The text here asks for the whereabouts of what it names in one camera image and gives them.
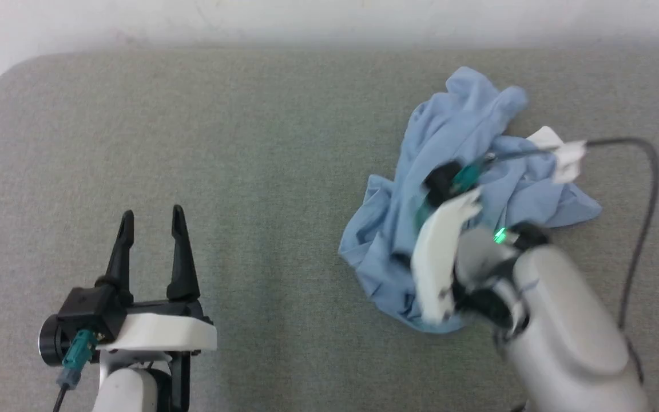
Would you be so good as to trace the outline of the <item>light blue polo shirt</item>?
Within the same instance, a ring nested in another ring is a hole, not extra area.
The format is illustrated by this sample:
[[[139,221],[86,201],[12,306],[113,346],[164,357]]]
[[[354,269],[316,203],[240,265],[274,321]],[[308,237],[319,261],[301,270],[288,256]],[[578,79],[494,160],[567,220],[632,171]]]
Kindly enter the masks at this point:
[[[356,272],[367,297],[386,315],[414,330],[448,334],[465,325],[453,315],[441,325],[421,318],[414,280],[391,261],[394,251],[412,251],[416,217],[424,198],[423,180],[451,161],[468,164],[487,152],[536,148],[529,139],[505,130],[528,104],[526,92],[511,86],[499,90],[483,74],[462,67],[411,113],[401,142],[393,180],[371,175],[363,203],[345,227],[338,253]],[[601,205],[573,183],[556,184],[553,156],[505,161],[485,172],[483,209],[466,224],[492,229],[523,221],[546,228],[571,226],[601,214]]]

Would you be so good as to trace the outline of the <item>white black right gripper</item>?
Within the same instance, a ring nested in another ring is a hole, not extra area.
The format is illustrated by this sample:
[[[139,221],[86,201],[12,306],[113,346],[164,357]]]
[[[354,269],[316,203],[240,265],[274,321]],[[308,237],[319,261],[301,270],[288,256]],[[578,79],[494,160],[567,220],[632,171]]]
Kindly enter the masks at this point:
[[[473,189],[445,201],[424,221],[413,252],[391,254],[393,263],[411,271],[425,323],[441,325],[454,313],[453,271],[461,230],[481,211],[480,195]]]

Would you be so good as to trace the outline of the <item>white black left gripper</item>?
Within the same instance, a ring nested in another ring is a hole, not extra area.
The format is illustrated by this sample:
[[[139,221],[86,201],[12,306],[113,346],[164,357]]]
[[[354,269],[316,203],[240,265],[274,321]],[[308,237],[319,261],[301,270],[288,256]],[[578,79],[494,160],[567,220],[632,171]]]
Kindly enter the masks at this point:
[[[105,274],[96,286],[110,285],[121,303],[133,303],[130,249],[135,216],[121,216]],[[173,268],[166,289],[170,302],[194,302],[200,287],[193,248],[180,204],[172,213]],[[217,329],[208,316],[149,312],[126,316],[117,339],[100,346],[100,412],[189,412],[191,360],[217,350]]]

